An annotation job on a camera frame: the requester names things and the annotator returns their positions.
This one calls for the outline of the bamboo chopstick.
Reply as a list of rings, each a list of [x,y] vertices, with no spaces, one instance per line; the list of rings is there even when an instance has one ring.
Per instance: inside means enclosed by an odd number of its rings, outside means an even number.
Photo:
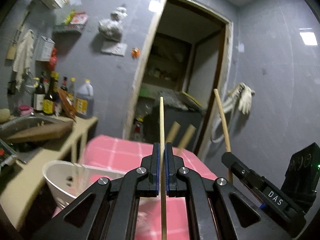
[[[194,133],[196,131],[196,128],[193,125],[189,125],[189,127],[187,128],[185,134],[183,135],[182,139],[179,142],[178,145],[178,151],[176,153],[176,155],[181,155],[182,150],[188,146],[189,141],[192,139]]]
[[[224,135],[224,140],[225,140],[225,146],[226,146],[226,152],[231,152],[231,144],[229,140],[229,133],[228,133],[228,127],[227,127],[227,122],[225,119],[225,114],[223,112],[223,107],[222,103],[220,100],[219,92],[215,88],[214,89],[214,94],[215,94],[215,99],[219,108],[219,113],[220,113],[220,118],[221,118],[221,124],[222,124],[222,130],[223,130],[223,135]]]

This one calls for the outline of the pale thin chopstick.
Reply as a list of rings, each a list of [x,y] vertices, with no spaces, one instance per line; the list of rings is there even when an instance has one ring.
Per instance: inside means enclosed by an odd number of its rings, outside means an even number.
[[[165,135],[164,135],[164,99],[159,101],[159,135],[160,135],[160,194],[161,194],[161,238],[167,239],[167,209],[166,209],[166,185],[165,185]]]

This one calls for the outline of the steel kitchen sink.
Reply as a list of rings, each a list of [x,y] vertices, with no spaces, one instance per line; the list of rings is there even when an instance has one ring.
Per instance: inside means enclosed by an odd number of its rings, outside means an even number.
[[[40,114],[31,113],[25,116],[21,116],[18,118],[14,118],[9,122],[1,124],[1,139],[5,140],[5,138],[15,135],[18,132],[21,132],[26,129],[30,129],[37,126],[47,126],[51,124],[61,123],[62,120],[54,119],[49,116],[44,116]],[[48,140],[37,141],[37,142],[7,142],[7,144],[16,152],[24,153],[36,150],[39,147],[44,146]]]

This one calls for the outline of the white perforated utensil basket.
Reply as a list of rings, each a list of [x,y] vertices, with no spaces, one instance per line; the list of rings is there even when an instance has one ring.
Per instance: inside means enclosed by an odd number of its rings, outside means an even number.
[[[101,177],[109,180],[122,178],[125,173],[84,164],[54,160],[44,164],[42,174],[61,210],[75,200]]]

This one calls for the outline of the white work glove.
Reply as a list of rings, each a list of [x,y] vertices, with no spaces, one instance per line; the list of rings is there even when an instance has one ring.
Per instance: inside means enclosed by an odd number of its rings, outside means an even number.
[[[235,98],[238,100],[238,110],[242,114],[249,114],[252,108],[252,97],[255,91],[243,82],[239,83],[235,89]]]

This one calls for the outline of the wooden cutting board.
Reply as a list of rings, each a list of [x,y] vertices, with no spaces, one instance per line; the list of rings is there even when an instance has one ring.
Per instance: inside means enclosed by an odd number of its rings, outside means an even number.
[[[43,126],[25,129],[10,136],[1,135],[1,139],[7,143],[37,142],[59,139],[73,129],[73,121],[57,122]]]

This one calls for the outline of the brown snack bag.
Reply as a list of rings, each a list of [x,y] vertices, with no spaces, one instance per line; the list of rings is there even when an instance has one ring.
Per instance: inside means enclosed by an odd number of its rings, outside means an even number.
[[[67,92],[65,90],[61,89],[61,88],[58,88],[57,89],[57,93],[59,95],[59,99],[61,101],[61,107],[64,110],[65,115],[68,118],[76,121],[76,118],[75,118],[76,117],[76,111],[75,111],[75,108],[74,108],[72,102],[69,100]]]

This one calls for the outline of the large vinegar jug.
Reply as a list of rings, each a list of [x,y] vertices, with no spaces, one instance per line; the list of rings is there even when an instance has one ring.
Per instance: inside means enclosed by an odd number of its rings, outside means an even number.
[[[94,106],[93,86],[89,79],[85,79],[75,94],[75,110],[78,117],[89,119],[93,116]]]

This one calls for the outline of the wine bottle white label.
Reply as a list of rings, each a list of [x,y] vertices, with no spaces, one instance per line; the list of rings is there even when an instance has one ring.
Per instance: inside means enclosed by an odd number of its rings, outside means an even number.
[[[41,75],[40,79],[39,79],[39,83],[35,89],[35,93],[34,93],[34,111],[35,112],[42,112],[43,111],[43,100],[44,97],[46,95],[46,90],[44,87],[44,76]]]

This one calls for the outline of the red plastic bag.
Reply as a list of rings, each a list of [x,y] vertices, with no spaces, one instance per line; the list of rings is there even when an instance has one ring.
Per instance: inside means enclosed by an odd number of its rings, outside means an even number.
[[[52,55],[50,57],[50,60],[47,62],[47,68],[52,72],[55,70],[55,66],[57,64],[57,49],[54,47],[52,50]]]

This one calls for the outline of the hanging white towel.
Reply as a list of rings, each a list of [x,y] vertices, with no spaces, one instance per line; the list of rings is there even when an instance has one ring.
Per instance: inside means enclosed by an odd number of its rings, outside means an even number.
[[[21,89],[24,74],[27,74],[30,70],[33,53],[34,53],[34,32],[33,30],[29,29],[25,33],[24,37],[22,38],[21,42],[17,47],[16,56],[14,59],[14,64],[12,69],[16,73],[15,88],[18,91],[20,91]]]

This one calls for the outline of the orange wall hook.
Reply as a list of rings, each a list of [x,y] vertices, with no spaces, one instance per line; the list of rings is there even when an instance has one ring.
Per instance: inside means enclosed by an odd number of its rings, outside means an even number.
[[[132,48],[131,50],[131,56],[133,59],[136,59],[140,56],[140,49],[137,47]]]

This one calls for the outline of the wall socket plate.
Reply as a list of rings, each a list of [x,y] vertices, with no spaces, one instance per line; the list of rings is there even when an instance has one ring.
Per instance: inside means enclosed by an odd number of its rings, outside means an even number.
[[[104,41],[101,53],[116,56],[125,56],[127,44],[113,41]]]

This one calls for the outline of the wooden door frame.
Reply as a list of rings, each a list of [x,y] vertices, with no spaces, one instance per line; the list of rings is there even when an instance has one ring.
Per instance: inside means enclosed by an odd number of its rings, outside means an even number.
[[[217,115],[216,88],[226,91],[231,67],[234,20],[196,0],[161,0],[138,60],[123,135],[133,124],[141,85],[186,92],[206,111],[194,153],[204,160]]]

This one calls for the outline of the white plastic bag on wall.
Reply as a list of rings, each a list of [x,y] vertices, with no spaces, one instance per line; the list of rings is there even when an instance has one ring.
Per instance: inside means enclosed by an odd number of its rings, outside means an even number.
[[[99,20],[98,31],[107,40],[120,42],[123,36],[122,20],[127,16],[127,9],[125,6],[117,7],[110,13],[110,17]]]

